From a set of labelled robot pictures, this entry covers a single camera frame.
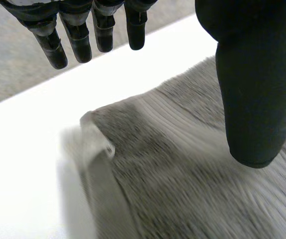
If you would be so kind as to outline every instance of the robot finger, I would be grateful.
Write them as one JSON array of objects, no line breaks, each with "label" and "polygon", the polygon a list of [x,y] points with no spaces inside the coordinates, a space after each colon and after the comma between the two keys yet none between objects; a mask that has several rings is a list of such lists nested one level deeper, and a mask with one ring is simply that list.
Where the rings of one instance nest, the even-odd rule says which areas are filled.
[{"label": "robot finger", "polygon": [[96,45],[100,52],[113,49],[113,15],[123,5],[123,0],[94,0],[92,16]]},{"label": "robot finger", "polygon": [[129,46],[132,50],[140,50],[145,44],[145,24],[147,10],[157,0],[126,0],[125,13]]},{"label": "robot finger", "polygon": [[60,2],[59,16],[69,38],[75,58],[80,63],[89,62],[92,51],[86,20],[92,0],[66,0]]},{"label": "robot finger", "polygon": [[55,69],[62,69],[68,65],[61,40],[55,29],[59,10],[57,1],[25,6],[0,0],[0,4],[33,33],[50,64]]}]

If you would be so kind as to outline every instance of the black robot finger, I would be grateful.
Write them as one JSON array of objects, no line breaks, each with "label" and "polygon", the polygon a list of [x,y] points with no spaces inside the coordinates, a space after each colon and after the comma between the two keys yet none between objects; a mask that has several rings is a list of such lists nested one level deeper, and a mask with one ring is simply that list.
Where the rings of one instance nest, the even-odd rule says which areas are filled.
[{"label": "black robot finger", "polygon": [[60,3],[60,19],[69,38],[74,56],[80,63],[92,59],[89,30],[86,20],[92,0],[68,0]]},{"label": "black robot finger", "polygon": [[113,49],[114,13],[123,5],[123,0],[94,0],[92,16],[96,45],[100,52]]}]

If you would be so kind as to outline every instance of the white tabletop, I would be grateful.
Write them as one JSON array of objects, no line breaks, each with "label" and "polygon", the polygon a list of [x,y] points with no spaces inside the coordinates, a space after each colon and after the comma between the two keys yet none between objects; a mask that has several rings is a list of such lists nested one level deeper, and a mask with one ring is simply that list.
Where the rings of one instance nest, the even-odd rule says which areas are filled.
[{"label": "white tabletop", "polygon": [[0,239],[65,239],[68,232],[82,238],[71,235],[72,227],[91,238],[77,176],[61,161],[60,132],[87,111],[143,93],[215,49],[193,15],[148,35],[140,51],[125,45],[0,103]]}]

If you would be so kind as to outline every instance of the gray cloth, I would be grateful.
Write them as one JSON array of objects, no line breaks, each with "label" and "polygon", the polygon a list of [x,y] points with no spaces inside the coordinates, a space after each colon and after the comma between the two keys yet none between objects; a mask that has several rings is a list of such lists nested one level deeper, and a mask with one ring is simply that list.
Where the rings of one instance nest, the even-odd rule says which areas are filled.
[{"label": "gray cloth", "polygon": [[[232,158],[214,58],[88,122],[115,146],[112,160],[96,159],[100,169],[85,168],[97,238],[286,239],[286,144],[264,169]],[[109,207],[114,198],[122,210]]]}]

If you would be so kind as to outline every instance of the gray carpet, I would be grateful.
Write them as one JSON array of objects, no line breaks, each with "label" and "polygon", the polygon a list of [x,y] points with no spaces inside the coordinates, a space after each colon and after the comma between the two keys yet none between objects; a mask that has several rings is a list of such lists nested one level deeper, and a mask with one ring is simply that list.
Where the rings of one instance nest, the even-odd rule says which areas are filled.
[{"label": "gray carpet", "polygon": [[[148,11],[146,33],[158,30],[193,13],[193,0],[158,0]],[[115,21],[114,49],[128,42],[123,7],[117,11]],[[93,58],[95,58],[102,53],[95,45],[91,14],[87,19],[87,25],[90,30]],[[69,60],[69,65],[59,71],[51,67],[32,33],[0,6],[0,101],[79,65],[60,21],[58,21],[57,30]]]},{"label": "gray carpet", "polygon": [[78,169],[96,238],[286,239],[286,144],[264,169],[231,157],[213,58],[86,113],[83,131],[93,123],[115,146],[112,159],[81,146],[97,134],[66,147],[87,149]]}]

